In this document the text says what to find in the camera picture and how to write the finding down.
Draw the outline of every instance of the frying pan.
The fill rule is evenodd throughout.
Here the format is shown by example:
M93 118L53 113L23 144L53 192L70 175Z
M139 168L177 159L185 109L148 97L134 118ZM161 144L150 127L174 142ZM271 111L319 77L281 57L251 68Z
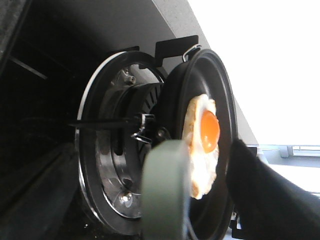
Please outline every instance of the frying pan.
M233 211L226 185L226 170L232 141L238 137L233 92L218 55L204 49L191 60L179 64L167 77L152 113L157 122L169 131L172 139L181 139L189 101L201 94L207 94L216 102L220 154L217 177L211 191L200 200L190 199L191 224L188 230L199 239L217 240L224 237Z

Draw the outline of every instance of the black cloth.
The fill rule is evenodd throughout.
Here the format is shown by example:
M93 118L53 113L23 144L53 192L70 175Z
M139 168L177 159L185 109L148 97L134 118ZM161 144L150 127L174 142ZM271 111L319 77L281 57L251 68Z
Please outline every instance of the black cloth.
M264 164L241 140L232 144L226 183L246 240L320 240L320 200Z

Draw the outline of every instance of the egg white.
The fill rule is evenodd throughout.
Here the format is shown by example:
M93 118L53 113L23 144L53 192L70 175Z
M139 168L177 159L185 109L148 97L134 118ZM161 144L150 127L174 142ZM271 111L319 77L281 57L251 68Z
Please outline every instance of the egg white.
M182 139L189 146L191 197L201 199L207 194L216 179L216 166L219 158L219 147L205 153L201 140L201 119L205 111L216 115L216 102L208 95L196 96L189 102L183 125Z

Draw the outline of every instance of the fried egg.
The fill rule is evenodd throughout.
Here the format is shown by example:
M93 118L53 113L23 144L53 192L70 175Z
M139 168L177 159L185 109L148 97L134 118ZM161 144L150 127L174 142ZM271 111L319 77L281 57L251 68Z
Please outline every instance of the fried egg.
M182 139L189 147L191 197L195 199L209 193L216 179L219 137L216 102L206 94L191 99L184 118Z

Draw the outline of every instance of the egg yolk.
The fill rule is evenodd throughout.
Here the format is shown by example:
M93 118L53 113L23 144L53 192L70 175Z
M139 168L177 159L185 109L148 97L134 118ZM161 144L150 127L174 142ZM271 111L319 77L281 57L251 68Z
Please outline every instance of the egg yolk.
M204 152L215 150L220 137L220 126L217 117L211 111L203 112L201 118L201 141Z

